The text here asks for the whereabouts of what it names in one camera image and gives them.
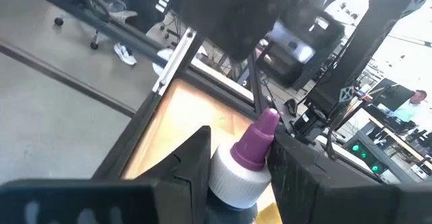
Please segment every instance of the table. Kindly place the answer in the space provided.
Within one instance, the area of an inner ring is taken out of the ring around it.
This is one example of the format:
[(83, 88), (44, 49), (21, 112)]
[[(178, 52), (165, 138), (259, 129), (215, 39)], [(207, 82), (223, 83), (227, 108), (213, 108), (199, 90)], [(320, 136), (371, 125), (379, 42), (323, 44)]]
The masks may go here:
[[(123, 178), (134, 179), (157, 164), (202, 125), (211, 127), (211, 154), (222, 142), (234, 144), (251, 124), (229, 108), (183, 80), (172, 82), (131, 156)], [(259, 198), (259, 210), (275, 202), (269, 186)]]
[[(378, 119), (375, 119), (372, 115), (370, 115), (368, 112), (364, 110), (364, 112), (368, 115), (369, 120), (377, 125), (378, 127), (382, 128), (385, 133), (387, 133), (390, 137), (392, 137), (397, 144), (399, 144), (401, 147), (403, 147), (405, 150), (407, 150), (410, 154), (412, 154), (415, 158), (417, 158), (419, 161), (422, 161), (424, 157), (420, 155), (417, 151), (415, 151), (409, 144), (407, 144), (403, 139), (401, 139), (399, 136), (397, 136), (395, 133), (393, 133), (390, 129), (388, 129), (385, 125), (383, 125)], [(365, 130), (362, 129), (362, 131), (368, 131), (370, 126), (366, 125), (363, 127)], [(426, 166), (430, 169), (432, 169), (432, 164), (430, 162), (425, 162)]]

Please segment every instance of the chair wheel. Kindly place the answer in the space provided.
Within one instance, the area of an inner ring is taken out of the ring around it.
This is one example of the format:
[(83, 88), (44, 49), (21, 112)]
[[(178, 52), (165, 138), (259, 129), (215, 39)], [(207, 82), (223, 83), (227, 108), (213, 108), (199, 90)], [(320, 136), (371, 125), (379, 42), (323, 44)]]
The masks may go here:
[(95, 42), (91, 42), (90, 43), (90, 48), (92, 48), (92, 50), (97, 50), (99, 48), (99, 45), (96, 44)]
[(61, 25), (63, 25), (63, 23), (64, 23), (64, 21), (62, 18), (55, 18), (54, 19), (54, 24), (57, 26), (61, 26)]

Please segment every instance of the shoe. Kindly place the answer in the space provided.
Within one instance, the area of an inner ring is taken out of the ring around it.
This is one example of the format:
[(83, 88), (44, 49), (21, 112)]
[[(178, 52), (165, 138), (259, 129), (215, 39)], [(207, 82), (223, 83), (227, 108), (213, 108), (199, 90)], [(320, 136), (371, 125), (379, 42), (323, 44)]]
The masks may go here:
[(136, 64), (136, 59), (133, 56), (131, 50), (121, 45), (120, 43), (114, 45), (114, 51), (124, 63), (127, 63), (128, 65)]

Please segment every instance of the gray floor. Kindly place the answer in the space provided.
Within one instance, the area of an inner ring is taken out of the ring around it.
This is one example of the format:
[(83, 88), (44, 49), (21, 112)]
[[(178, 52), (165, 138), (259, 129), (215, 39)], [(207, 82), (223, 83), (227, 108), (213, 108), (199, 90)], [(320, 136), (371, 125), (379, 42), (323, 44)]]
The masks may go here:
[(91, 177), (129, 120), (0, 54), (0, 182)]
[(74, 19), (59, 29), (64, 13), (43, 0), (0, 0), (0, 37), (88, 83), (117, 100), (139, 108), (157, 80), (151, 63), (137, 55), (130, 67), (114, 56), (114, 41), (103, 38), (99, 50), (89, 44), (94, 29)]

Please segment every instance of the purple bottle cap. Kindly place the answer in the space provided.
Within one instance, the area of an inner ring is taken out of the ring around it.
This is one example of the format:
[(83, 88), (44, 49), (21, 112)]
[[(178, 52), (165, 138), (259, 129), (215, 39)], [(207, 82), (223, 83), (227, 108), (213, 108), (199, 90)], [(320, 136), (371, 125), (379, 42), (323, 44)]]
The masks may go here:
[(259, 120), (252, 123), (242, 138), (231, 148), (231, 156), (241, 166), (260, 171), (265, 166), (265, 156), (275, 137), (279, 114), (267, 108)]

